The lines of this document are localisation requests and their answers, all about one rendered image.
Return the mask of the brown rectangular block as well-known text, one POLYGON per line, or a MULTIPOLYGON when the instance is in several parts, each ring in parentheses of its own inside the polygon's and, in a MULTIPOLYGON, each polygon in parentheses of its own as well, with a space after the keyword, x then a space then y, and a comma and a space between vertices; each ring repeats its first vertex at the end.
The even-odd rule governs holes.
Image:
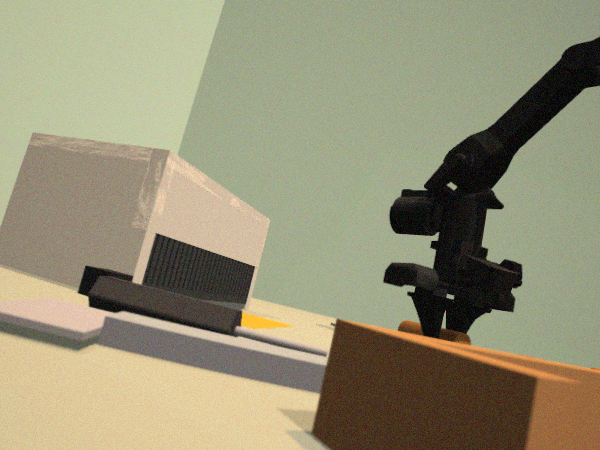
POLYGON ((600 370, 336 320, 331 450, 600 450, 600 370))

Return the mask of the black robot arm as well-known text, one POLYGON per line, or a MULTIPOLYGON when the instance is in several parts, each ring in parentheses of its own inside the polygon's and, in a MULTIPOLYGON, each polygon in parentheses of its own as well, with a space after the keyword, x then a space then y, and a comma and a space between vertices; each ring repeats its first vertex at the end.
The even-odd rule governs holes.
MULTIPOLYGON (((580 92, 594 86, 600 86, 600 37, 570 46, 498 121, 452 148, 424 184, 427 190, 402 189, 390 209, 392 229, 397 234, 452 232, 483 240, 487 209, 504 208, 491 189, 516 152, 580 92)), ((461 282, 461 274, 490 295, 509 297, 522 284, 522 264, 508 259, 498 264, 463 248, 456 250, 448 280, 461 282)))

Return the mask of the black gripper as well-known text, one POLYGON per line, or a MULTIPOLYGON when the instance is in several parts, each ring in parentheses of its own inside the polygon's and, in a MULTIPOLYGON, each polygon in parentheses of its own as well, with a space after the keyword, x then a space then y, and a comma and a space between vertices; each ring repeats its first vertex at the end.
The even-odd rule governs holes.
POLYGON ((444 232, 438 241, 431 241, 436 250, 434 268, 414 263, 392 263, 385 272, 384 283, 403 287, 416 286, 415 291, 407 291, 417 310, 423 336, 439 339, 444 313, 446 329, 467 334, 474 321, 492 309, 513 312, 516 298, 510 292, 490 295, 462 279, 449 281, 448 272, 456 250, 469 250, 473 257, 488 255, 488 249, 481 247, 482 240, 472 235, 444 232), (454 295, 454 300, 446 298, 454 295))

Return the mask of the beige cabinet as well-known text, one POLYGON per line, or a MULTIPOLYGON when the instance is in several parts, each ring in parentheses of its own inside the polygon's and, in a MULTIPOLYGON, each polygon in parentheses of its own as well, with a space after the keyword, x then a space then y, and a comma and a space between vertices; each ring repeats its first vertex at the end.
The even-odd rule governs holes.
POLYGON ((170 150, 32 133, 0 264, 86 296, 102 275, 248 311, 269 223, 170 150))

